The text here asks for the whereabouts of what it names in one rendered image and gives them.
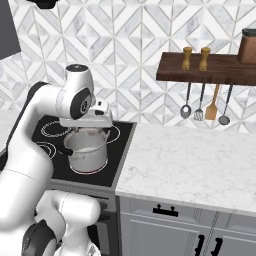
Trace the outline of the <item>grey cupboard door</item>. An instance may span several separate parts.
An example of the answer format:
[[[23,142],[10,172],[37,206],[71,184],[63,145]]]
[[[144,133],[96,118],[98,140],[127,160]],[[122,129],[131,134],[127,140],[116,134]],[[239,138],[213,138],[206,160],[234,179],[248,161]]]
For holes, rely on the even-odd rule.
[[[198,236],[206,241],[209,227],[120,214],[123,256],[195,256]]]
[[[218,256],[256,256],[256,235],[215,228],[204,256],[212,256],[216,238],[223,243]]]

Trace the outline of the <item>dark wooden wall shelf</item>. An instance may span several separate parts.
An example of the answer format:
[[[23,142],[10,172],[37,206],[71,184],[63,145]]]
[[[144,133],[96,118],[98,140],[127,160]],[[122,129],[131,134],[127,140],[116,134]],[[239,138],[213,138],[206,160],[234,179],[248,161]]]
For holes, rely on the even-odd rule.
[[[200,71],[201,55],[192,53],[190,69],[183,70],[182,53],[163,52],[156,73],[158,81],[256,86],[256,65],[241,64],[236,55],[210,54],[207,70]]]

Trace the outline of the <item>wooden pepper mill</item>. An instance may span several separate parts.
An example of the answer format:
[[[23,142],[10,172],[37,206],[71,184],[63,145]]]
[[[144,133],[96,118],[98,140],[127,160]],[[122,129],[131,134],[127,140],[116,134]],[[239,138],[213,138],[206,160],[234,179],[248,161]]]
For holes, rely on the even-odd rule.
[[[184,53],[184,59],[183,59],[183,63],[182,63],[182,69],[189,70],[190,69],[190,56],[192,53],[192,48],[190,46],[184,47],[183,53]]]
[[[199,63],[199,70],[206,71],[207,70],[207,59],[210,54],[211,49],[208,47],[203,47],[201,49],[201,60]]]

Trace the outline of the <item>hanging metal spoon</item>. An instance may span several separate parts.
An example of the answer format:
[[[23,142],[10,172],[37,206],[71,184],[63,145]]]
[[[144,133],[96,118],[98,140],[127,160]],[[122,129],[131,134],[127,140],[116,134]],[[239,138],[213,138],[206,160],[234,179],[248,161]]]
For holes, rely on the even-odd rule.
[[[186,95],[187,102],[189,101],[190,89],[191,89],[191,83],[188,83],[187,95]],[[180,109],[180,115],[183,119],[187,119],[191,115],[191,107],[187,102]]]

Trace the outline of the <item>hanging metal ladle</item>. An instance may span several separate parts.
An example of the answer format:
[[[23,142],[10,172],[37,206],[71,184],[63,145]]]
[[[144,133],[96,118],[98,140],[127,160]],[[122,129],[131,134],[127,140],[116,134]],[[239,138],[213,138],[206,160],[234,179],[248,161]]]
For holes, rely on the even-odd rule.
[[[227,110],[227,107],[228,107],[228,103],[229,103],[229,100],[230,100],[230,96],[231,96],[231,93],[232,93],[232,89],[233,89],[233,85],[230,85],[229,86],[229,90],[228,90],[228,94],[227,94],[227,98],[226,98],[226,103],[225,103],[225,108],[224,110],[226,111]],[[230,119],[229,117],[226,115],[226,112],[223,112],[223,114],[219,117],[218,121],[221,125],[228,125],[230,123]]]

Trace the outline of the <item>hanging wooden spatula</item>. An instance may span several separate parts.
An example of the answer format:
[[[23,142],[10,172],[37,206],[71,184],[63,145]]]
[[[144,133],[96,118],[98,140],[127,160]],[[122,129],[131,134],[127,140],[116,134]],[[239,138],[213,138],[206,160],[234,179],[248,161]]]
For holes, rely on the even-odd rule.
[[[212,98],[212,102],[211,104],[206,108],[206,113],[205,113],[205,119],[206,120],[214,120],[216,118],[216,114],[217,114],[217,106],[216,106],[216,99],[218,96],[218,92],[219,92],[219,88],[220,85],[217,84],[215,86],[215,90],[214,90],[214,95]]]

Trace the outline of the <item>brown jar with dark lid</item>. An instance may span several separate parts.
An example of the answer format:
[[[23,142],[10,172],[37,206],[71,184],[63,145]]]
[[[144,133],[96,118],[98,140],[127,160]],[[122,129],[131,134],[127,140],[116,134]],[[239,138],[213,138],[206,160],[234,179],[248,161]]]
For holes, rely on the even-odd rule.
[[[242,30],[237,59],[242,64],[256,64],[256,29]]]

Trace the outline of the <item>black stove with oven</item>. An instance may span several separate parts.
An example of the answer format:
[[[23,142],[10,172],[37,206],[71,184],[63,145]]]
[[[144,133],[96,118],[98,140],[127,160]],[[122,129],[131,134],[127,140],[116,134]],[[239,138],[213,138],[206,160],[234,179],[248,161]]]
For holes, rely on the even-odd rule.
[[[121,171],[121,164],[127,154],[135,125],[114,121],[110,128],[101,128],[105,133],[109,133],[108,162],[99,172],[83,175],[70,168],[68,156],[63,153],[65,137],[72,131],[78,132],[81,128],[63,127],[59,119],[48,115],[42,117],[32,135],[32,141],[48,154],[53,164],[53,175],[47,188],[86,195],[97,199],[99,203],[106,202],[108,208],[101,210],[97,222],[87,228],[87,233],[91,242],[98,247],[101,256],[121,256],[114,182]]]

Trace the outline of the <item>hanging metal slotted spatula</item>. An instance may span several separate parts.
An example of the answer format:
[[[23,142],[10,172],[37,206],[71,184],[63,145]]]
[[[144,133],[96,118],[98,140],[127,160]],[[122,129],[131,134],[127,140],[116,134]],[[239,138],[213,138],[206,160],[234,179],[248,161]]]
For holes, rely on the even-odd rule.
[[[204,91],[205,91],[205,85],[202,85],[201,95],[200,95],[200,100],[199,100],[199,106],[200,107],[202,106]],[[202,121],[203,120],[203,110],[200,107],[194,112],[194,119],[196,121]]]

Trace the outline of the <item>grey drawer front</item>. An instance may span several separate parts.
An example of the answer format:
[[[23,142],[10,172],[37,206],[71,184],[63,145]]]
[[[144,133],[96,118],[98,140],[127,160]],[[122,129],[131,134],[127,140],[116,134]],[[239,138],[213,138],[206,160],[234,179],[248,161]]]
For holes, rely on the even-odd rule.
[[[153,208],[160,204],[162,209],[169,210],[171,206],[175,207],[178,211],[178,217],[165,216],[152,213]],[[211,210],[204,210],[196,207],[180,206],[173,203],[163,203],[159,201],[148,201],[142,199],[132,199],[130,203],[130,211],[136,215],[144,215],[148,217],[172,220],[195,225],[202,225],[211,227],[214,221],[215,212]]]
[[[256,235],[256,217],[220,212],[215,227]]]

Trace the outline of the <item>dark grey range hood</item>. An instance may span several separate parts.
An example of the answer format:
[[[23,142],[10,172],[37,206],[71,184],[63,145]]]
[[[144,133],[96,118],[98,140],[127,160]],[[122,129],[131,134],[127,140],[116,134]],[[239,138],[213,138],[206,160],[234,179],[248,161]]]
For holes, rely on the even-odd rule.
[[[0,0],[0,60],[21,51],[8,0]]]

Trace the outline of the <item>white cooking pot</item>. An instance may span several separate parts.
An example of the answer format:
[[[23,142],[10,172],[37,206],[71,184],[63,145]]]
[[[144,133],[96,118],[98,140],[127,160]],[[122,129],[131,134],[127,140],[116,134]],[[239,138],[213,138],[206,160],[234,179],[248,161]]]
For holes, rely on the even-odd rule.
[[[64,139],[63,153],[68,156],[70,168],[83,175],[99,172],[107,162],[109,133],[101,128],[81,128]]]

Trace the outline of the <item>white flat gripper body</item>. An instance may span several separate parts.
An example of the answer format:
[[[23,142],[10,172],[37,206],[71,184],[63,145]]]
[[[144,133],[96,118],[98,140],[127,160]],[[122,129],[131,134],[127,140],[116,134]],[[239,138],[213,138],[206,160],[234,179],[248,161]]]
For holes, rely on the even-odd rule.
[[[59,122],[61,126],[71,128],[110,128],[113,118],[111,111],[108,111],[106,114],[101,114],[100,111],[97,111],[96,114],[90,115],[87,113],[77,120],[60,118]]]

